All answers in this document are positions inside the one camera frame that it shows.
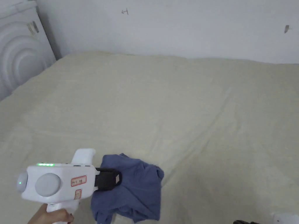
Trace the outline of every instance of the beige bed sheet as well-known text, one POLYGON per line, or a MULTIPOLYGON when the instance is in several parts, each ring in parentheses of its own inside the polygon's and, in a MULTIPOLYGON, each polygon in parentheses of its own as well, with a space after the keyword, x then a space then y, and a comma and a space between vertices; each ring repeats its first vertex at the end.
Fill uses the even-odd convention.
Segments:
MULTIPOLYGON (((159 223, 299 214, 299 65, 70 55, 0 102, 0 127, 1 223, 40 205, 17 193, 19 172, 78 148, 96 149, 95 166, 119 153, 159 165, 159 223)), ((74 223, 94 223, 90 199, 74 223)))

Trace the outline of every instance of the white wall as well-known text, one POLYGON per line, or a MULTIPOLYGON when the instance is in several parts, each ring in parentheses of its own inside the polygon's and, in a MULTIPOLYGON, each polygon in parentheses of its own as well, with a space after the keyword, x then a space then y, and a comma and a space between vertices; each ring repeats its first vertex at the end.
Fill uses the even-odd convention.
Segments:
POLYGON ((104 50, 299 63, 298 0, 37 2, 58 57, 104 50))

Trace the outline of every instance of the sticker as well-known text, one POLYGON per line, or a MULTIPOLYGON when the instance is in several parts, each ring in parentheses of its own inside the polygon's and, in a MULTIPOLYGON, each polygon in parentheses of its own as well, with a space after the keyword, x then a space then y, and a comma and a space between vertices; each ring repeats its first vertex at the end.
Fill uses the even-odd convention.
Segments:
POLYGON ((74 187, 80 184, 85 184, 86 181, 87 181, 86 176, 76 177, 71 180, 71 186, 74 187))
POLYGON ((116 176, 116 183, 119 182, 119 175, 116 176))
POLYGON ((81 199, 82 189, 76 190, 74 200, 81 199))

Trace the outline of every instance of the round gray button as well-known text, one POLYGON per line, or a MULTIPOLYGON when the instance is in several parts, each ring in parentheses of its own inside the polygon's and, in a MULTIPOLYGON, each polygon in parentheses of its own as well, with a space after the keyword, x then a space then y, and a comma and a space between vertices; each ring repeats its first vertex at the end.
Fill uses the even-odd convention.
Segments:
POLYGON ((23 193, 25 191, 26 186, 27 186, 27 180, 28 180, 27 171, 23 172, 19 175, 18 182, 17 182, 18 192, 23 193))
POLYGON ((42 175, 35 183, 36 192, 43 197, 50 197, 56 194, 59 188, 60 178, 52 173, 42 175))

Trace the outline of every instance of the green led light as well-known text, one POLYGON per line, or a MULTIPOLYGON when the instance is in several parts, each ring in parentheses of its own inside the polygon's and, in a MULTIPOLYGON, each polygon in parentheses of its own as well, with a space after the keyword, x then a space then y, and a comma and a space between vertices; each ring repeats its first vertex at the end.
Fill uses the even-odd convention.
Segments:
POLYGON ((38 166, 55 166, 53 163, 38 163, 38 166))

